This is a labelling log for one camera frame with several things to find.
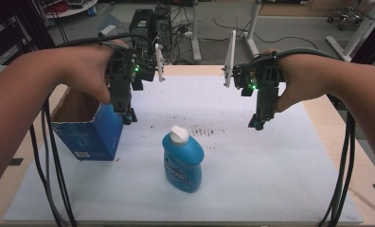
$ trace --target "white paper sheet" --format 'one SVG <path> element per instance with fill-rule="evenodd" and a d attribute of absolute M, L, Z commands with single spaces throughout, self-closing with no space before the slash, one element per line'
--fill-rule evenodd
<path fill-rule="evenodd" d="M 324 217 L 337 171 L 302 104 L 256 131 L 247 128 L 256 92 L 242 97 L 223 87 L 221 76 L 167 76 L 163 83 L 144 85 L 144 91 L 133 91 L 138 122 L 124 127 L 113 162 L 80 162 L 58 141 L 79 223 L 314 225 Z M 165 176 L 161 141 L 173 125 L 187 128 L 205 150 L 202 185 L 193 194 L 179 191 Z M 65 216 L 56 187 L 53 195 Z M 34 163 L 4 220 L 53 222 Z M 341 221 L 362 222 L 350 197 Z"/>

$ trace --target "cart wheel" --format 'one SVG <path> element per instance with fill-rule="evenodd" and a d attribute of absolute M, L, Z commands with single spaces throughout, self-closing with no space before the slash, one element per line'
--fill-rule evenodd
<path fill-rule="evenodd" d="M 344 26 L 344 25 L 339 25 L 339 26 L 338 26 L 338 30 L 340 30 L 340 31 L 345 30 L 345 26 Z"/>

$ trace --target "wire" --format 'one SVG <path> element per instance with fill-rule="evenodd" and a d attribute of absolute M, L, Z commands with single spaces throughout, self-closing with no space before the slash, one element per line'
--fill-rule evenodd
<path fill-rule="evenodd" d="M 259 10 L 259 12 L 258 12 L 258 14 L 260 14 L 261 13 L 261 11 L 262 11 L 262 9 L 264 8 L 264 3 L 261 5 L 261 8 L 260 8 L 260 10 Z"/>
<path fill-rule="evenodd" d="M 280 58 L 283 58 L 283 57 L 286 57 L 286 56 L 289 56 L 289 55 L 293 55 L 293 54 L 311 54 L 311 55 L 317 55 L 317 56 L 322 56 L 322 57 L 334 59 L 332 56 L 330 56 L 330 55 L 328 55 L 328 54 L 326 54 L 326 53 L 324 53 L 324 52 L 322 52 L 320 50 L 309 49 L 309 48 L 297 48 L 297 49 L 291 49 L 291 50 L 281 51 L 281 52 L 277 53 L 276 57 L 278 59 L 280 59 Z M 249 69 L 254 64 L 258 64 L 258 63 L 262 63 L 262 62 L 265 62 L 265 61 L 269 61 L 270 59 L 272 59 L 274 57 L 271 54 L 270 55 L 262 55 L 262 56 L 264 56 L 264 58 L 254 58 L 254 59 L 252 59 L 249 63 L 246 64 L 244 70 Z"/>
<path fill-rule="evenodd" d="M 188 20 L 187 11 L 186 11 L 185 7 L 183 7 L 183 8 L 184 8 L 184 12 L 185 12 L 185 17 L 187 18 L 187 24 L 189 25 L 189 24 L 190 24 L 190 21 Z"/>
<path fill-rule="evenodd" d="M 112 46 L 112 47 L 118 47 L 120 49 L 129 49 L 129 46 L 126 44 L 117 44 L 114 42 L 102 42 L 103 45 Z"/>
<path fill-rule="evenodd" d="M 344 139 L 343 150 L 341 154 L 341 161 L 340 161 L 340 168 L 338 173 L 337 184 L 334 189 L 334 194 L 330 201 L 329 208 L 326 212 L 326 215 L 322 219 L 322 221 L 318 224 L 318 226 L 323 226 L 327 220 L 327 217 L 331 213 L 329 227 L 336 226 L 338 224 L 338 220 L 341 216 L 345 198 L 348 193 L 349 182 L 352 176 L 353 166 L 354 166 L 354 159 L 355 159 L 355 120 L 353 116 L 348 112 L 347 115 L 347 126 L 346 126 L 346 133 Z M 343 183 L 343 176 L 345 172 L 345 165 L 346 159 L 348 155 L 348 147 L 350 147 L 349 152 L 349 162 L 348 162 L 348 171 L 347 177 L 345 179 L 344 187 L 342 186 Z"/>
<path fill-rule="evenodd" d="M 222 42 L 230 40 L 231 38 L 225 38 L 225 39 L 210 39 L 210 38 L 202 38 L 201 40 L 207 40 L 207 41 L 215 41 L 215 42 Z"/>
<path fill-rule="evenodd" d="M 153 45 L 150 44 L 152 41 L 144 35 L 135 34 L 135 33 L 123 33 L 123 34 L 117 34 L 113 36 L 105 36 L 105 37 L 94 37 L 94 38 L 85 38 L 85 39 L 79 39 L 75 41 L 69 41 L 67 43 L 59 44 L 57 47 L 65 47 L 65 46 L 73 46 L 73 45 L 84 45 L 84 44 L 102 44 L 104 41 L 111 41 L 111 40 L 117 40 L 117 39 L 123 39 L 123 38 L 129 38 L 129 37 L 138 37 L 141 39 L 144 39 L 148 42 L 148 53 L 150 55 L 154 54 L 153 51 Z"/>
<path fill-rule="evenodd" d="M 50 137 L 50 140 L 51 140 L 52 155 L 54 157 L 54 163 L 55 163 L 55 167 L 56 167 L 55 170 L 57 172 L 58 184 L 59 184 L 59 188 L 61 190 L 64 208 L 66 210 L 66 214 L 69 217 L 69 221 L 70 221 L 71 225 L 73 227 L 75 227 L 75 226 L 77 226 L 77 223 L 75 221 L 75 217 L 73 216 L 72 207 L 70 205 L 70 199 L 69 199 L 69 196 L 67 194 L 66 184 L 65 184 L 64 178 L 63 178 L 61 161 L 60 161 L 57 145 L 55 143 L 55 137 L 54 137 L 54 132 L 52 130 L 51 118 L 49 116 L 50 111 L 49 111 L 49 100 L 48 99 L 44 103 L 44 110 L 45 110 L 45 116 L 46 116 L 46 123 L 48 125 L 49 137 Z"/>
<path fill-rule="evenodd" d="M 38 174 L 40 176 L 40 179 L 41 179 L 41 181 L 43 183 L 45 194 L 46 194 L 46 197 L 48 198 L 49 206 L 51 207 L 52 215 L 54 216 L 54 219 L 55 219 L 55 222 L 57 223 L 57 225 L 58 226 L 62 226 L 62 223 L 63 223 L 62 219 L 57 214 L 57 211 L 55 211 L 56 208 L 53 208 L 55 206 L 52 206 L 50 195 L 47 193 L 46 180 L 45 180 L 45 176 L 44 176 L 43 170 L 41 168 L 41 164 L 40 164 L 40 155 L 38 154 L 37 139 L 36 139 L 36 134 L 35 134 L 35 130 L 34 130 L 34 126 L 33 125 L 30 126 L 29 132 L 30 132 L 30 137 L 31 137 L 31 144 L 33 146 L 34 159 L 35 159 L 35 164 L 36 164 L 37 172 L 38 172 Z"/>
<path fill-rule="evenodd" d="M 240 31 L 241 33 L 239 35 L 237 35 L 237 37 L 240 37 L 242 35 L 243 32 L 247 31 L 246 28 L 250 25 L 251 23 L 251 20 L 246 24 L 246 26 L 244 28 L 237 28 L 237 27 L 232 27 L 232 26 L 223 26 L 223 25 L 220 25 L 219 23 L 216 22 L 215 18 L 213 19 L 213 22 L 215 25 L 217 26 L 220 26 L 220 27 L 223 27 L 223 28 L 228 28 L 228 29 L 236 29 L 236 31 Z M 278 43 L 282 40 L 285 40 L 285 39 L 297 39 L 297 40 L 301 40 L 301 41 L 305 41 L 309 44 L 311 44 L 315 49 L 318 49 L 317 48 L 317 45 L 314 44 L 313 42 L 311 42 L 310 40 L 307 40 L 307 39 L 304 39 L 304 38 L 300 38 L 300 37 L 296 37 L 296 36 L 287 36 L 287 37 L 283 37 L 283 38 L 280 38 L 278 40 L 275 40 L 275 41 L 266 41 L 264 39 L 262 39 L 256 32 L 254 32 L 254 34 L 263 42 L 265 43 L 268 43 L 268 44 L 275 44 L 275 43 Z"/>
<path fill-rule="evenodd" d="M 65 43 L 65 42 L 68 41 L 68 39 L 67 39 L 67 36 L 66 36 L 66 32 L 64 31 L 64 28 L 62 26 L 59 14 L 64 13 L 65 11 L 67 11 L 67 4 L 64 3 L 65 6 L 63 4 L 60 4 L 60 5 L 58 5 L 58 4 L 60 4 L 60 3 L 54 4 L 52 2 L 51 4 L 47 4 L 46 11 L 49 11 L 49 13 L 52 15 L 52 17 L 54 19 L 56 19 L 55 22 L 57 24 L 58 30 L 61 33 L 62 40 Z"/>
<path fill-rule="evenodd" d="M 178 10 L 178 12 L 176 13 L 176 15 L 173 17 L 173 19 L 170 21 L 170 24 L 172 25 L 173 21 L 178 17 L 179 13 L 181 12 L 181 8 L 179 9 L 175 9 L 175 10 Z"/>
<path fill-rule="evenodd" d="M 305 42 L 308 42 L 309 44 L 311 44 L 312 46 L 314 46 L 315 49 L 318 49 L 317 46 L 311 42 L 310 40 L 306 40 L 306 39 L 303 39 L 303 38 L 300 38 L 300 37 L 296 37 L 296 36 L 287 36 L 287 37 L 283 37 L 283 38 L 280 38 L 279 40 L 276 40 L 276 41 L 266 41 L 264 39 L 262 39 L 256 32 L 254 32 L 254 34 L 263 42 L 265 43 L 268 43 L 268 44 L 274 44 L 274 43 L 278 43 L 282 40 L 286 40 L 286 39 L 297 39 L 297 40 L 301 40 L 301 41 L 305 41 Z"/>
<path fill-rule="evenodd" d="M 194 64 L 193 62 L 190 62 L 186 59 L 181 59 L 181 58 L 179 58 L 179 59 L 177 59 L 173 62 L 173 64 L 179 64 L 179 63 L 184 63 L 185 65 L 193 65 Z"/>
<path fill-rule="evenodd" d="M 60 213 L 55 206 L 55 203 L 52 199 L 52 192 L 51 192 L 51 183 L 50 183 L 50 176 L 49 176 L 49 148 L 48 148 L 48 141 L 46 139 L 46 132 L 45 132 L 45 113 L 44 110 L 41 110 L 41 128 L 43 133 L 43 140 L 45 146 L 45 184 L 46 184 L 46 196 L 48 198 L 49 206 L 51 207 L 52 212 L 54 213 L 54 217 L 57 217 L 58 220 L 61 222 L 62 226 L 66 226 L 63 218 L 61 217 Z"/>

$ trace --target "table surface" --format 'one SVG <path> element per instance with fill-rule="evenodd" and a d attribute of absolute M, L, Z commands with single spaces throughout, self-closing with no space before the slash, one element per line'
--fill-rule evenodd
<path fill-rule="evenodd" d="M 166 75 L 220 75 L 221 70 L 220 66 L 166 66 L 165 72 Z M 64 86 L 59 86 L 55 90 L 51 97 L 51 108 L 56 106 L 64 90 Z M 303 104 L 334 165 L 339 166 L 345 123 L 325 96 L 306 101 Z M 40 128 L 38 126 L 39 120 L 36 120 L 35 125 L 36 129 Z M 27 167 L 33 160 L 29 141 L 27 135 L 15 155 L 15 158 L 24 158 L 22 164 L 20 166 L 9 166 L 0 181 L 1 225 L 18 224 L 4 222 L 2 218 L 19 189 Z M 39 137 L 38 141 L 41 144 L 42 138 Z M 373 188 L 375 167 L 358 144 L 356 150 L 355 168 L 349 193 L 364 219 L 362 225 L 375 226 L 375 190 Z"/>

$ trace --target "black equipment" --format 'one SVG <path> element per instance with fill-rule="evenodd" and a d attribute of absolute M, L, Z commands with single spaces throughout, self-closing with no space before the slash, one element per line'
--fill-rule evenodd
<path fill-rule="evenodd" d="M 155 7 L 151 31 L 154 43 L 162 45 L 163 52 L 171 51 L 170 6 Z"/>
<path fill-rule="evenodd" d="M 137 9 L 134 12 L 134 18 L 129 26 L 129 31 L 133 34 L 139 34 L 149 38 L 152 41 L 152 15 L 154 14 L 152 9 Z M 141 39 L 138 37 L 132 37 L 134 47 L 144 48 L 148 45 L 148 40 Z"/>
<path fill-rule="evenodd" d="M 114 112 L 122 116 L 124 125 L 137 122 L 131 107 L 131 85 L 135 91 L 143 90 L 142 80 L 153 81 L 157 61 L 154 55 L 137 57 L 131 49 L 117 50 L 110 59 L 107 74 L 110 78 L 111 102 Z"/>
<path fill-rule="evenodd" d="M 249 122 L 249 128 L 260 131 L 266 121 L 274 118 L 277 107 L 278 85 L 284 81 L 277 66 L 277 59 L 292 54 L 313 54 L 331 58 L 329 55 L 312 49 L 293 49 L 284 52 L 273 52 L 270 55 L 257 55 L 249 63 L 235 65 L 232 69 L 235 87 L 242 88 L 242 96 L 251 96 L 258 91 L 256 113 Z"/>

